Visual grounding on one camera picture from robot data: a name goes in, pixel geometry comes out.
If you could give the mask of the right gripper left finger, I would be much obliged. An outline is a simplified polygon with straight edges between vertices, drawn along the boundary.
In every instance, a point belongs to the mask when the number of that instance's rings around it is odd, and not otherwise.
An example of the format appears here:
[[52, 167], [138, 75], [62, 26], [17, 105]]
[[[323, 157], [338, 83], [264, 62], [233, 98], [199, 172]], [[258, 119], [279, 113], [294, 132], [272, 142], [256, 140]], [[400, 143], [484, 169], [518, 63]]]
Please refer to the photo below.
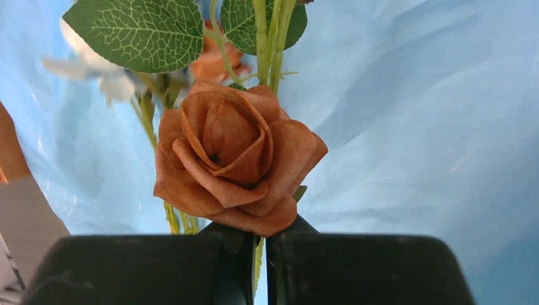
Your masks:
[[195, 235], [61, 238], [22, 304], [252, 304], [256, 241], [216, 223]]

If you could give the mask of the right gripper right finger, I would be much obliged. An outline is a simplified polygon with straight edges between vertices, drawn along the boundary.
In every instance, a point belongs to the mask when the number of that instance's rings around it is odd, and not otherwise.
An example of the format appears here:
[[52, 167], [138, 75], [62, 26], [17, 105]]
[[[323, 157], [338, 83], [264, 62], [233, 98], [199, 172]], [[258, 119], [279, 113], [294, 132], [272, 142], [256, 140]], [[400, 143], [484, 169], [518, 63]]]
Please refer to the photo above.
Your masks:
[[473, 304], [451, 249], [430, 236], [319, 233], [302, 217], [266, 241], [270, 304]]

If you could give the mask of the orange rose stem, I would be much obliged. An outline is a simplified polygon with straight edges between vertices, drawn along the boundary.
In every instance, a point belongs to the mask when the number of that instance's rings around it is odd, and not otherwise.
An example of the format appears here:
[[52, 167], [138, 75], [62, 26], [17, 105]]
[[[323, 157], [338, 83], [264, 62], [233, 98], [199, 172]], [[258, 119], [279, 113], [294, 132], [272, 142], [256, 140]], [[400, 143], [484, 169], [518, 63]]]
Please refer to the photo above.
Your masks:
[[294, 193], [327, 153], [268, 86], [198, 81], [162, 115], [153, 193], [188, 215], [269, 238], [295, 221]]
[[[224, 49], [237, 77], [244, 78], [251, 74], [252, 68], [243, 63], [243, 52], [236, 49], [230, 42], [224, 44]], [[189, 72], [194, 81], [206, 81], [225, 86], [233, 83], [229, 73], [224, 68], [219, 45], [208, 36], [204, 36], [203, 51], [199, 58], [189, 66]]]

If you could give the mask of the flower bouquet blue paper wrap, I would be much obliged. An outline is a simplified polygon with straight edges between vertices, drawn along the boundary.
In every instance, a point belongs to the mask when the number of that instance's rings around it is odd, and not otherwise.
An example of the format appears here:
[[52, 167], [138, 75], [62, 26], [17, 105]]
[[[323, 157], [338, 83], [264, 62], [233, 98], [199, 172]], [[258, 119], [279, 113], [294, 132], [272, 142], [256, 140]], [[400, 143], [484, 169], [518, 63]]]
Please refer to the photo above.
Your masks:
[[[47, 72], [70, 1], [1, 2], [1, 101], [71, 234], [167, 233], [129, 104]], [[284, 54], [288, 114], [329, 153], [299, 213], [325, 232], [428, 234], [478, 304], [538, 303], [538, 2], [315, 1]]]

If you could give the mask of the light blue flower stem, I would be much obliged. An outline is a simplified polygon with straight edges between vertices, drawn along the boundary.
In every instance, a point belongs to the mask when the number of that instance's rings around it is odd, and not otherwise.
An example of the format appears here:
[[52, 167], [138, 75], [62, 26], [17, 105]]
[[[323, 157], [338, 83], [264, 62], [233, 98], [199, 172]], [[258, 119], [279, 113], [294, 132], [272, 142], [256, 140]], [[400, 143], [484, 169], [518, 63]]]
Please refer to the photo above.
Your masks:
[[152, 148], [156, 149], [157, 136], [153, 127], [156, 106], [153, 102], [153, 91], [134, 73], [93, 51], [63, 18], [59, 20], [59, 27], [64, 40], [71, 47], [76, 58], [59, 60], [43, 57], [41, 59], [43, 67], [48, 72], [69, 80], [97, 80], [99, 90], [110, 109], [113, 108], [114, 102], [128, 102]]

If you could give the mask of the pink peony flower stem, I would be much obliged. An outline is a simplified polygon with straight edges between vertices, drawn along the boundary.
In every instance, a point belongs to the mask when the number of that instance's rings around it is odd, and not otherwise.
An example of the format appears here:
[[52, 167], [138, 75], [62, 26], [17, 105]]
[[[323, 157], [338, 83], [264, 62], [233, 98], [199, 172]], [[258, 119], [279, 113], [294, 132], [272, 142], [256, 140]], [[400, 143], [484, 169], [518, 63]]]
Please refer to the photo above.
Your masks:
[[99, 58], [147, 74], [186, 68], [205, 38], [220, 52], [229, 43], [256, 57], [259, 83], [274, 92], [308, 22], [305, 1], [212, 1], [210, 26], [195, 1], [78, 1], [62, 19]]

